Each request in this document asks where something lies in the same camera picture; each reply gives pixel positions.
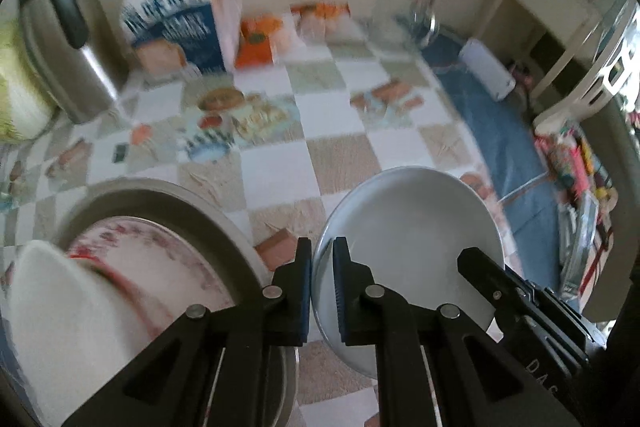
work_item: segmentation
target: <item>checkered tablecloth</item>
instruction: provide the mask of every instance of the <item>checkered tablecloth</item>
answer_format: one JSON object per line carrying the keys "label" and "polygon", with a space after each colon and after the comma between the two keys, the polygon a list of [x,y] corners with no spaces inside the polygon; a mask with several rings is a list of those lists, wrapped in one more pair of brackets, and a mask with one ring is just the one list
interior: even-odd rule
{"label": "checkered tablecloth", "polygon": [[[424,103],[383,124],[352,107],[353,95],[391,78],[411,84]],[[175,130],[197,110],[203,94],[225,86],[294,104],[300,121],[284,134],[235,146],[216,162],[190,161]],[[152,146],[132,142],[131,129],[139,124],[150,126]],[[60,153],[80,138],[88,147],[83,159],[62,181],[47,176]],[[126,157],[114,162],[122,144],[128,147]],[[252,245],[282,228],[317,240],[352,188],[396,166],[423,165],[456,176],[472,172],[491,186],[473,136],[426,63],[368,44],[308,46],[280,65],[161,86],[147,86],[134,74],[119,108],[82,125],[60,116],[47,134],[10,151],[5,176],[17,160],[22,172],[12,189],[14,205],[0,215],[4,272],[21,245],[48,239],[92,185],[121,176],[157,178],[193,190],[220,207]],[[203,190],[202,180],[210,189]],[[485,202],[498,223],[506,261],[518,270],[495,195]],[[291,424],[362,427],[377,411],[374,382],[344,367],[316,328],[311,335],[315,342],[301,350],[300,407]]]}

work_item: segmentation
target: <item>silver bolt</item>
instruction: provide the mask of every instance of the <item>silver bolt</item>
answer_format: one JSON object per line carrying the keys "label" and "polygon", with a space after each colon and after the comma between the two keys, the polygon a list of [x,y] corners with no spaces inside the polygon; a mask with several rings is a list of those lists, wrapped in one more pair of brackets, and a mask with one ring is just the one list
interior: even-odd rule
{"label": "silver bolt", "polygon": [[187,308],[187,317],[193,320],[198,320],[204,317],[207,309],[202,304],[192,304]]}
{"label": "silver bolt", "polygon": [[264,295],[268,299],[277,299],[282,295],[282,288],[280,288],[280,286],[274,285],[267,286],[266,288],[263,288],[262,295]]}
{"label": "silver bolt", "polygon": [[385,289],[379,284],[370,284],[364,290],[372,299],[380,299],[385,294]]}
{"label": "silver bolt", "polygon": [[460,317],[460,308],[455,304],[443,304],[440,307],[440,314],[447,319],[456,319]]}

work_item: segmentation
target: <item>blue mat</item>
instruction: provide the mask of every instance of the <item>blue mat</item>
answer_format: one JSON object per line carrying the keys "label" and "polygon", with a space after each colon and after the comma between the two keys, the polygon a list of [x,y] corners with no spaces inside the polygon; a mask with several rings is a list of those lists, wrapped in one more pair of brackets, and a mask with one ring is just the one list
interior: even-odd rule
{"label": "blue mat", "polygon": [[[494,102],[460,62],[461,46],[440,35],[422,52],[451,102],[476,138],[502,198],[546,172],[527,125],[506,102]],[[557,289],[558,209],[551,182],[545,181],[505,206],[526,279]]]}

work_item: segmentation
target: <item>patterned tablecloth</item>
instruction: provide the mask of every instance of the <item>patterned tablecloth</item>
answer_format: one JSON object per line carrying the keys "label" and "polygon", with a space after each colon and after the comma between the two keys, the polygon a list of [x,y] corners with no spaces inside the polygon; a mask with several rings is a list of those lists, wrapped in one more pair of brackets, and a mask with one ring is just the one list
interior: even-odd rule
{"label": "patterned tablecloth", "polygon": [[[62,115],[6,156],[0,311],[21,245],[48,239],[98,182],[179,184],[220,207],[257,245],[284,228],[316,241],[349,190],[411,164],[469,183],[498,224],[507,263],[520,271],[475,140],[422,59],[342,44],[307,47],[283,65],[161,86],[134,74],[118,108],[82,125]],[[362,427],[378,409],[375,383],[342,365],[314,326],[300,351],[291,424]]]}

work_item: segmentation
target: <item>white plastic chair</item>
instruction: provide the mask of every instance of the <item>white plastic chair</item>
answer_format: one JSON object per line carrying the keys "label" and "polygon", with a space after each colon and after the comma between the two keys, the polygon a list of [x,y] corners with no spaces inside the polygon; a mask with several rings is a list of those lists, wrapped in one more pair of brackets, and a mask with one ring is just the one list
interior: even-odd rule
{"label": "white plastic chair", "polygon": [[536,132],[557,132],[567,120],[589,118],[607,105],[626,81],[640,82],[640,50],[635,53],[631,47],[633,34],[639,29],[638,3],[628,0],[603,51],[572,92],[534,120]]}

